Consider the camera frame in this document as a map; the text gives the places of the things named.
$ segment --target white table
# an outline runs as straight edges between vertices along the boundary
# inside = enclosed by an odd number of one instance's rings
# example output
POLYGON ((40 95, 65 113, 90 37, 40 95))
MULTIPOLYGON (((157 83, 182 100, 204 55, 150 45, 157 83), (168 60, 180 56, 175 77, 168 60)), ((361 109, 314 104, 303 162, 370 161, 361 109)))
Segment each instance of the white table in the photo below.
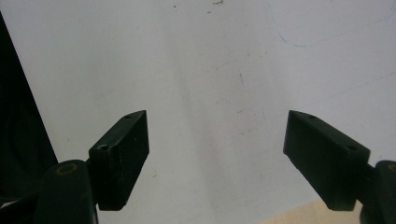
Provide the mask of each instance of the white table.
POLYGON ((289 109, 396 160, 394 1, 221 2, 0 2, 59 161, 148 111, 148 160, 101 223, 258 223, 314 201, 282 153, 289 109))

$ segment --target mark on surface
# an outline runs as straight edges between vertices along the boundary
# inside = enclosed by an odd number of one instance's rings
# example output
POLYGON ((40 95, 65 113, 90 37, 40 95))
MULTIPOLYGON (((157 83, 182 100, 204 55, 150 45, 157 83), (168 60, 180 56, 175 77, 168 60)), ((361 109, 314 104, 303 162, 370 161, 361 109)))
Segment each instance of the mark on surface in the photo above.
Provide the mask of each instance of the mark on surface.
POLYGON ((324 97, 324 98, 322 98, 322 99, 320 99, 320 100, 317 100, 317 101, 315 101, 315 102, 309 103, 309 104, 307 104, 307 105, 303 105, 303 106, 301 106, 301 108, 304 108, 304 107, 307 107, 307 106, 311 106, 311 105, 315 105, 315 104, 317 104, 317 103, 321 103, 321 102, 326 101, 326 100, 330 100, 330 99, 332 99, 332 98, 334 98, 334 97, 338 97, 338 96, 343 95, 343 94, 345 94, 345 93, 347 93, 347 92, 354 91, 354 90, 356 90, 356 89, 358 89, 358 88, 361 88, 361 87, 364 87, 364 86, 367 86, 367 85, 374 84, 374 83, 376 83, 376 82, 378 82, 378 81, 380 81, 380 80, 382 80, 382 79, 384 79, 384 78, 392 77, 392 76, 395 76, 395 75, 396 75, 396 72, 392 72, 392 73, 389 73, 389 74, 384 75, 384 76, 382 76, 382 77, 374 78, 374 79, 372 79, 372 80, 370 80, 370 81, 366 81, 366 82, 363 82, 363 83, 361 83, 361 84, 357 84, 356 86, 350 87, 349 89, 346 89, 346 90, 343 90, 343 91, 339 91, 339 92, 337 92, 337 93, 335 93, 335 94, 333 94, 333 95, 330 95, 330 96, 328 96, 328 97, 324 97))
POLYGON ((213 5, 223 5, 223 4, 224 4, 224 0, 221 0, 221 1, 217 2, 217 3, 213 3, 213 5))
POLYGON ((246 134, 250 134, 250 133, 256 132, 256 131, 258 131, 258 130, 259 130, 258 127, 247 128, 247 129, 245 129, 245 130, 240 130, 240 129, 238 128, 238 129, 237 129, 237 132, 238 132, 239 135, 246 135, 246 134))
POLYGON ((216 101, 216 104, 217 104, 217 105, 220 104, 220 103, 227 103, 227 104, 229 104, 229 105, 232 105, 232 104, 233 104, 231 101, 223 100, 223 99, 219 99, 219 100, 216 101))
POLYGON ((387 20, 391 19, 396 14, 396 1, 393 2, 393 5, 389 9, 389 11, 390 11, 389 15, 385 16, 382 19, 379 19, 379 20, 376 20, 376 21, 372 21, 372 22, 368 22, 366 24, 363 24, 363 25, 360 25, 360 26, 357 26, 357 27, 353 27, 353 28, 347 29, 345 31, 335 32, 334 34, 332 34, 330 36, 323 37, 321 39, 313 41, 312 43, 306 43, 306 44, 297 44, 297 43, 294 43, 292 40, 286 38, 282 34, 282 32, 280 32, 279 24, 277 23, 276 16, 274 15, 274 9, 273 9, 273 7, 272 7, 270 2, 268 2, 268 8, 269 8, 269 11, 270 11, 271 19, 272 19, 272 21, 273 21, 273 23, 274 23, 274 25, 276 27, 276 32, 277 32, 280 40, 283 43, 285 43, 285 44, 289 44, 289 45, 292 45, 292 46, 297 47, 297 48, 308 48, 308 47, 312 47, 312 46, 314 46, 314 45, 316 45, 318 43, 321 43, 321 42, 324 42, 324 41, 328 41, 328 40, 330 40, 332 38, 339 37, 339 36, 342 36, 342 35, 346 35, 346 34, 355 32, 355 31, 357 31, 359 29, 362 29, 364 27, 369 27, 369 26, 372 26, 372 25, 377 24, 379 22, 387 21, 387 20))
POLYGON ((245 82, 244 82, 244 78, 242 77, 242 73, 239 74, 239 77, 241 78, 242 86, 245 88, 245 82))

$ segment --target black plastic part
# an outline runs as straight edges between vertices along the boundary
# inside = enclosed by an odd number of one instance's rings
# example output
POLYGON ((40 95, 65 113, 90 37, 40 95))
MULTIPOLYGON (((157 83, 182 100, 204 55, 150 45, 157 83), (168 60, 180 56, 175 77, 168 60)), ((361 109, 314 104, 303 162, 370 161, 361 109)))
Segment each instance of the black plastic part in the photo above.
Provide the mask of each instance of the black plastic part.
POLYGON ((38 192, 44 173, 57 163, 0 15, 0 204, 38 192))
POLYGON ((0 221, 2 224, 30 224, 33 223, 35 206, 38 193, 23 198, 0 209, 0 221))
POLYGON ((148 154, 146 111, 124 116, 93 145, 87 163, 100 210, 121 210, 148 154))
POLYGON ((375 166, 375 195, 385 222, 396 223, 396 162, 380 161, 375 166))
POLYGON ((315 116, 290 111, 283 152, 330 209, 353 210, 368 148, 315 116))
POLYGON ((34 223, 97 223, 89 172, 84 161, 65 161, 49 169, 44 176, 34 223))
POLYGON ((387 224, 381 214, 373 213, 365 205, 361 209, 359 220, 361 224, 387 224))
POLYGON ((366 170, 356 184, 357 199, 363 204, 361 213, 366 217, 368 222, 370 219, 376 220, 379 224, 381 209, 378 204, 378 198, 375 194, 375 181, 377 170, 371 165, 366 165, 366 170))

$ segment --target black mechanical arm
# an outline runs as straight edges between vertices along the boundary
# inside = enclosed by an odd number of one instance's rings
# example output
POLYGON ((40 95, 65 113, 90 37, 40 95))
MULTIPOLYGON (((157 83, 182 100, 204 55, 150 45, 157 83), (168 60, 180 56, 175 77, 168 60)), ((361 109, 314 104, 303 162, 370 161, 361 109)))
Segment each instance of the black mechanical arm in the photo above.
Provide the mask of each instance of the black mechanical arm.
POLYGON ((323 120, 290 111, 283 152, 334 211, 363 204, 361 223, 396 223, 396 162, 367 162, 370 150, 323 120))
POLYGON ((97 203, 121 210, 149 154, 146 111, 121 118, 89 153, 50 167, 37 192, 0 209, 1 223, 94 224, 97 203))

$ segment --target white backdrop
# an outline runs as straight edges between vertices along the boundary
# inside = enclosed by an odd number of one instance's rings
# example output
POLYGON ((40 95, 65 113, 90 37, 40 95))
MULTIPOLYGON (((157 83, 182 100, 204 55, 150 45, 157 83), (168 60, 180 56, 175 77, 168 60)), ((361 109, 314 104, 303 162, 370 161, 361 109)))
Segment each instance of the white backdrop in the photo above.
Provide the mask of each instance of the white backdrop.
POLYGON ((147 109, 150 154, 101 223, 258 223, 318 198, 289 109, 396 160, 395 1, 3 0, 59 161, 147 109))

